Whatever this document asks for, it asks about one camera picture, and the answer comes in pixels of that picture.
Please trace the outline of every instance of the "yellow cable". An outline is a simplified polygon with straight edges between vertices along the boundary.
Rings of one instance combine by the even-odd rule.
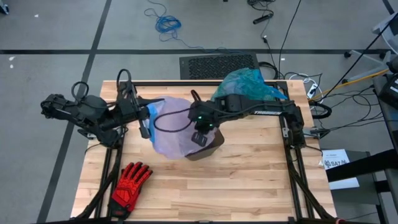
[[[389,71],[388,69],[385,69],[385,70],[383,70],[383,71],[373,73],[372,75],[368,75],[368,76],[366,76],[366,77],[362,77],[362,78],[359,78],[359,79],[357,79],[357,80],[354,80],[354,81],[351,81],[351,82],[348,82],[348,83],[340,84],[340,85],[336,86],[335,89],[338,89],[338,88],[343,87],[343,86],[346,86],[346,85],[354,84],[354,83],[360,82],[360,81],[365,80],[365,79],[368,79],[368,78],[373,78],[373,77],[376,77],[376,76],[378,76],[378,75],[382,75],[382,74],[384,74],[384,73],[386,73],[386,72],[388,72],[388,71]],[[322,96],[322,94],[328,93],[328,92],[330,92],[330,91],[332,91],[332,89],[323,91],[323,92],[317,94],[316,96],[314,96],[313,98],[311,98],[310,100],[314,100],[314,99],[318,98],[319,96]]]

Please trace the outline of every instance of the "wooden table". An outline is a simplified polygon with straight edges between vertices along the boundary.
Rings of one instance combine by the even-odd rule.
[[[305,126],[312,127],[302,81],[289,80],[287,84],[290,99],[301,107]],[[148,99],[169,95],[192,101],[192,89],[202,100],[207,100],[216,86],[138,86],[137,92]],[[101,97],[114,101],[116,95],[116,82],[104,81]],[[172,161],[156,153],[151,142],[141,138],[137,127],[137,122],[128,124],[121,167],[142,161],[154,174],[145,183],[136,209],[127,220],[286,221],[287,217],[295,216],[278,117],[248,116],[223,123],[220,130],[225,143],[212,156],[195,162]],[[89,146],[97,143],[90,141]],[[307,144],[319,147],[314,139],[307,139]],[[87,152],[72,217],[82,212],[97,192],[105,152],[102,146]],[[320,152],[303,148],[302,157],[310,190],[322,206],[336,216],[326,172],[319,165]],[[301,190],[299,193],[306,217]],[[108,199],[109,191],[105,194],[102,216],[106,215]]]

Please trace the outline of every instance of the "purple plastic bag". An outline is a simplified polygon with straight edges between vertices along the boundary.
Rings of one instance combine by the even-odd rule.
[[[163,154],[168,159],[180,159],[186,155],[197,152],[208,146],[215,138],[216,128],[210,131],[207,135],[206,146],[202,147],[194,143],[191,138],[195,130],[195,123],[192,122],[188,128],[177,133],[168,133],[160,131],[154,127],[154,120],[156,117],[174,112],[184,110],[190,107],[191,102],[182,98],[174,98],[171,96],[162,96],[164,101],[151,103],[147,107],[149,109],[149,119],[146,120],[146,125],[149,127],[151,137],[150,141],[156,152]],[[181,113],[169,114],[159,118],[156,121],[156,126],[164,130],[178,130],[190,122],[188,119],[189,110]]]

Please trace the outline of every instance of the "gray floor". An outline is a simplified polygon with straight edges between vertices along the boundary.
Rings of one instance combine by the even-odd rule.
[[[91,49],[106,0],[4,0],[11,14],[0,15],[1,50]],[[264,49],[259,38],[264,23],[251,21],[261,12],[244,0],[158,0],[167,14],[181,20],[179,36],[190,45],[208,49],[219,46]],[[273,49],[279,49],[297,5],[297,0],[277,0],[271,4],[275,16],[265,32]],[[398,1],[391,1],[398,10]],[[160,42],[155,19],[144,16],[153,7],[146,1],[112,0],[99,49],[186,49],[181,42]],[[158,13],[162,8],[155,6]],[[364,49],[374,35],[371,28],[388,16],[381,0],[303,0],[290,30],[285,49]],[[386,49],[378,40],[373,49]],[[179,79],[178,58],[184,55],[96,55],[88,83],[90,93],[100,92],[103,80],[114,80],[120,68],[129,69],[136,80]],[[270,55],[259,60],[271,62]],[[284,54],[281,72],[323,73],[321,87],[333,86],[355,58],[333,54]],[[66,122],[47,120],[39,103],[50,93],[68,98],[70,87],[81,80],[88,55],[0,55],[0,223],[32,223],[37,219],[52,169],[65,132]],[[360,61],[351,75],[374,65]],[[263,70],[266,78],[270,71]],[[361,82],[339,91],[361,90],[371,82]],[[333,105],[341,98],[325,102]],[[372,114],[377,114],[375,106]],[[347,101],[324,120],[327,128],[356,121],[367,108]],[[48,221],[66,220],[83,162],[87,140],[74,131],[55,192]],[[321,141],[324,148],[370,151],[391,148],[383,123],[346,128]],[[397,220],[391,197],[385,195],[389,219]],[[370,206],[335,202],[339,217],[351,218],[374,212]],[[377,215],[356,221],[378,222]]]

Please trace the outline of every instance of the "work glove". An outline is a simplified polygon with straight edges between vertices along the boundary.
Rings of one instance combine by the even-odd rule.
[[[148,168],[148,165],[142,165],[141,162],[136,164],[131,162],[126,169],[122,170],[109,203],[112,217],[125,220],[134,210],[142,185],[152,174]]]

